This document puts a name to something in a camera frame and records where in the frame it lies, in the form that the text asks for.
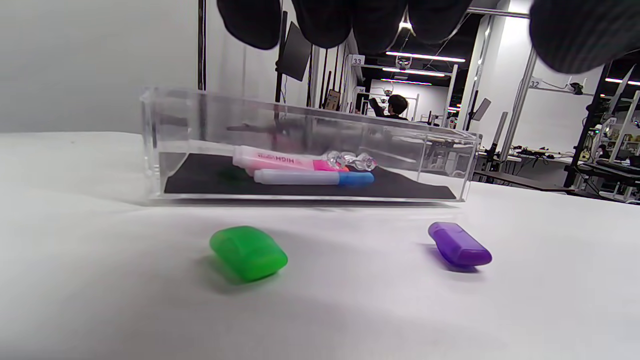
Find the purple highlighter cap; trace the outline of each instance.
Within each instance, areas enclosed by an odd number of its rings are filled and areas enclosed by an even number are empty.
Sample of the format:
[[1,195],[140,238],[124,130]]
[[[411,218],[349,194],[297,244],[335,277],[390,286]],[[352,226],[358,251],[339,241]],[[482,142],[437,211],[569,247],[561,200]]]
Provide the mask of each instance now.
[[434,222],[429,226],[429,235],[442,257],[453,265],[479,266],[492,260],[489,250],[453,222]]

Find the green object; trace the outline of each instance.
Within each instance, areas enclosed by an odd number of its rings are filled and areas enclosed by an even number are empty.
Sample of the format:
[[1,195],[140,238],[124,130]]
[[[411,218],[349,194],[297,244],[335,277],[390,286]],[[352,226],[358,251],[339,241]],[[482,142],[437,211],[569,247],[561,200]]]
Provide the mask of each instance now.
[[220,230],[211,236],[209,245],[245,282],[273,275],[288,262],[287,254],[269,234],[251,226]]

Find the ceiling light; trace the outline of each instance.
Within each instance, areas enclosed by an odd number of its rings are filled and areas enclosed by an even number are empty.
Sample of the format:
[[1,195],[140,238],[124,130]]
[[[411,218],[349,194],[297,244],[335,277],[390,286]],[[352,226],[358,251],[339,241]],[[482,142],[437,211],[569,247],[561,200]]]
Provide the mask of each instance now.
[[[605,81],[608,81],[610,83],[621,83],[622,82],[622,80],[620,80],[620,79],[610,79],[610,78],[605,79]],[[629,84],[629,85],[640,85],[640,81],[628,81],[627,84]]]
[[429,76],[444,76],[439,72],[431,72],[431,71],[420,71],[420,70],[400,70],[395,69],[393,67],[385,67],[382,70],[384,71],[394,71],[394,72],[406,72],[407,74],[418,74],[418,75],[429,75]]
[[459,59],[459,58],[445,58],[443,56],[397,53],[395,51],[387,51],[387,55],[407,56],[407,57],[410,57],[410,58],[430,59],[430,60],[455,61],[456,63],[463,63],[463,62],[466,61],[464,59]]
[[405,81],[405,80],[393,80],[393,79],[382,79],[382,81],[391,81],[393,83],[408,83],[408,84],[430,85],[430,83],[419,83],[417,81]]

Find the blue highlighter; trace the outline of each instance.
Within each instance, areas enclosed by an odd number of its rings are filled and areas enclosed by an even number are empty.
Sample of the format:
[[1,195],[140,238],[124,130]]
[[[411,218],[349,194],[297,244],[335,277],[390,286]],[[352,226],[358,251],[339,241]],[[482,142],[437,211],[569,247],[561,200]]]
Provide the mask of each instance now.
[[268,185],[366,186],[373,183],[374,177],[370,172],[262,169],[254,172],[253,180]]

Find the clear plastic part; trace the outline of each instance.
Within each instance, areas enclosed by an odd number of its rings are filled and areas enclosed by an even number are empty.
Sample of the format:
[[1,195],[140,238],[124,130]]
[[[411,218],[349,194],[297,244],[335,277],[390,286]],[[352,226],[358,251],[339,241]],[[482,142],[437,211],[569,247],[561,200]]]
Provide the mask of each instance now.
[[[404,120],[150,88],[141,98],[152,199],[463,201],[481,137]],[[370,171],[367,189],[260,188],[231,165],[234,149]]]

